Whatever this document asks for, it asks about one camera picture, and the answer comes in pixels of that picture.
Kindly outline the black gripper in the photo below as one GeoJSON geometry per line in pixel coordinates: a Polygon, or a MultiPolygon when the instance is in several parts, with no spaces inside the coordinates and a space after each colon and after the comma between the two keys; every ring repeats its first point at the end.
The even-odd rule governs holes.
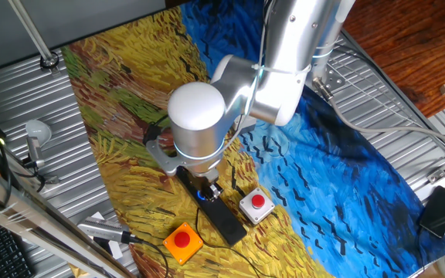
{"type": "Polygon", "coordinates": [[[216,183],[219,179],[219,172],[213,168],[200,175],[195,175],[192,178],[192,185],[199,190],[200,196],[206,201],[218,198],[223,189],[216,183]]]}

